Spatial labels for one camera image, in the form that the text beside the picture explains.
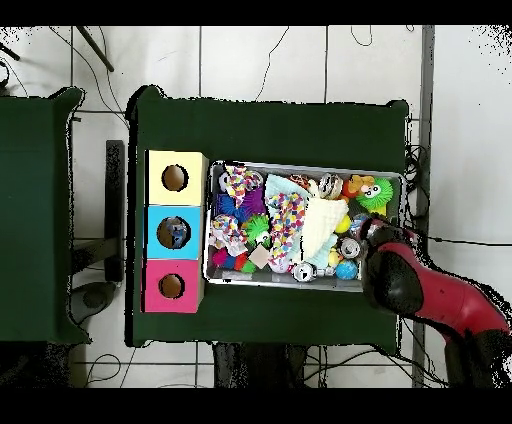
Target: yellow toy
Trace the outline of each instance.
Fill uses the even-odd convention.
[[[352,221],[348,215],[345,215],[343,219],[338,223],[338,225],[336,225],[334,232],[336,234],[343,234],[344,232],[348,231],[350,224],[352,224]]]
[[[340,254],[336,251],[336,249],[332,248],[331,251],[329,252],[329,259],[328,259],[329,266],[336,268],[338,266],[338,264],[340,263],[341,259],[342,258],[340,256]]]

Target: green tabletop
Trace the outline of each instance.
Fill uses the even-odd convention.
[[[0,97],[0,340],[87,342],[68,315],[68,122],[82,91]]]
[[[207,284],[196,314],[141,313],[144,151],[218,159],[404,172],[405,101],[386,106],[168,99],[155,86],[130,100],[126,342],[145,340],[376,344],[396,349],[396,316],[361,293]]]

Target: stuffed animal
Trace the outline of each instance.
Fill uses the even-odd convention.
[[[361,194],[361,187],[372,186],[374,182],[374,178],[370,176],[361,177],[359,175],[352,175],[349,180],[343,182],[341,195],[348,202],[348,199],[353,199],[357,197],[358,194]]]
[[[363,185],[356,200],[368,210],[386,216],[386,205],[393,198],[393,187],[385,178],[375,178],[373,185]]]

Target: plush toy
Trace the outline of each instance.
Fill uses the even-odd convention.
[[[263,185],[260,173],[249,171],[245,166],[224,165],[226,172],[219,177],[221,191],[227,192],[235,200],[235,208],[244,201],[245,193]]]
[[[247,258],[246,252],[235,258],[234,256],[230,256],[226,249],[217,250],[217,252],[213,254],[213,263],[217,267],[224,269],[234,269],[247,273],[256,271],[256,266]]]
[[[364,185],[372,186],[375,183],[373,177],[361,177],[359,175],[352,175],[349,180],[343,182],[343,189],[341,190],[342,196],[347,199],[353,199],[358,194],[361,194],[361,187]]]
[[[253,215],[243,226],[247,234],[247,242],[255,247],[257,243],[269,248],[272,242],[269,234],[269,223],[267,215]]]
[[[393,198],[393,187],[385,178],[375,178],[371,186],[363,185],[357,201],[368,210],[386,216],[386,204]]]

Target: round hole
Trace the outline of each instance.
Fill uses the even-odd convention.
[[[180,165],[170,165],[162,172],[162,184],[169,191],[181,191],[187,183],[187,171]]]
[[[185,281],[177,274],[167,274],[159,281],[158,290],[164,297],[178,299],[185,291]]]
[[[179,216],[165,218],[158,225],[156,237],[167,249],[181,249],[190,240],[190,226]]]

